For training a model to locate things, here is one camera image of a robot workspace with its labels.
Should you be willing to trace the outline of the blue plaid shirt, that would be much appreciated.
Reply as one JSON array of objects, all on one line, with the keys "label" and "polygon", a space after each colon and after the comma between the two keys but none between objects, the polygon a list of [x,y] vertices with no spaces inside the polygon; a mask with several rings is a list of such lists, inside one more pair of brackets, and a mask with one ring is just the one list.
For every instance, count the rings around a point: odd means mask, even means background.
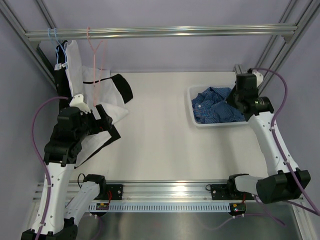
[{"label": "blue plaid shirt", "polygon": [[198,124],[245,122],[244,115],[226,102],[229,87],[208,87],[191,100],[192,113]]}]

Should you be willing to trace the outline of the white and black shirt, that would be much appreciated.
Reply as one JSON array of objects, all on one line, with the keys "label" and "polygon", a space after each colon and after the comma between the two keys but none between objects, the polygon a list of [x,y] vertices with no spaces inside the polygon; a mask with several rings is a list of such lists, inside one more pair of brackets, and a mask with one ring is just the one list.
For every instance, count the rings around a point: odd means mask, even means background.
[{"label": "white and black shirt", "polygon": [[[93,105],[93,68],[84,66],[75,40],[64,41],[62,46],[67,55],[68,67],[54,71],[54,81],[57,93],[62,97],[73,97],[78,94],[84,96],[94,117],[100,119],[96,107]],[[59,50],[59,62],[64,60],[64,55]],[[126,104],[133,99],[133,91],[128,81],[121,75],[111,76],[108,70],[102,71],[100,92],[97,105],[102,105],[105,112],[112,117],[112,124],[122,120],[129,111]]]}]

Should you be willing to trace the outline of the pink wire hanger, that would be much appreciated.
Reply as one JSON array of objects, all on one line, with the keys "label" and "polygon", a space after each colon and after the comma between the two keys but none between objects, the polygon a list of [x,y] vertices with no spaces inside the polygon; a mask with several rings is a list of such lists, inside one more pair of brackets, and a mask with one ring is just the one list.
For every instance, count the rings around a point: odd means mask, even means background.
[{"label": "pink wire hanger", "polygon": [[[101,85],[101,77],[103,73],[103,68],[105,64],[105,56],[106,56],[106,51],[107,51],[107,41],[106,40],[101,40],[96,47],[93,46],[92,41],[91,41],[91,36],[90,36],[90,27],[86,28],[86,39],[89,43],[89,46],[92,51],[92,57],[93,57],[93,106],[95,107],[98,103],[98,98],[100,95],[100,85]],[[97,67],[97,52],[100,48],[100,46],[103,46],[103,51],[102,51],[102,60],[99,68],[99,75],[96,74],[96,67]]]}]

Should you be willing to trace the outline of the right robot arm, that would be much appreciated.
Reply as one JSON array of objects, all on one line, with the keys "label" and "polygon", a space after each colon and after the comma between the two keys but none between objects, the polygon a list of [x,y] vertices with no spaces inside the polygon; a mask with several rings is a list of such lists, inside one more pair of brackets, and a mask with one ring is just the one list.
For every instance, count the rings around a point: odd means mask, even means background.
[{"label": "right robot arm", "polygon": [[274,108],[268,97],[259,96],[258,86],[263,76],[259,72],[240,73],[226,102],[239,110],[254,131],[264,156],[268,176],[246,173],[231,175],[226,193],[237,199],[243,193],[259,197],[264,204],[296,200],[311,180],[307,170],[301,170],[293,160],[280,134]]}]

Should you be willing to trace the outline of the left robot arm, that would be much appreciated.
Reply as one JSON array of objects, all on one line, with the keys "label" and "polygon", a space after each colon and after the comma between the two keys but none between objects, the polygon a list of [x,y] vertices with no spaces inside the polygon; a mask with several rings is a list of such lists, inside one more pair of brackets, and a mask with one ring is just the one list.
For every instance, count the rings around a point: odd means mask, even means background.
[{"label": "left robot arm", "polygon": [[44,148],[46,184],[32,227],[21,235],[23,240],[74,240],[78,225],[93,200],[112,196],[103,175],[88,174],[73,199],[66,204],[67,189],[85,137],[103,131],[108,115],[98,106],[102,119],[96,120],[76,106],[60,110],[57,124]]}]

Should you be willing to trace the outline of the blue wire hanger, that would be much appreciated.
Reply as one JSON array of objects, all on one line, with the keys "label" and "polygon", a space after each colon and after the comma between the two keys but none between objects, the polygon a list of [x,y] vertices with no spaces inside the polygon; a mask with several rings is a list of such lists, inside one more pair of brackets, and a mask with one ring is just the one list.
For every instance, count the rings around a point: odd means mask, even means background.
[{"label": "blue wire hanger", "polygon": [[[54,65],[54,71],[59,71],[62,68],[67,69],[68,68],[68,58],[67,58],[65,48],[60,43],[60,41],[57,37],[57,29],[56,28],[48,28],[47,29],[47,36],[48,36],[50,42],[52,43],[52,45],[55,47],[56,64]],[[60,62],[59,50],[61,50],[64,55],[64,59],[61,60],[61,62]]]}]

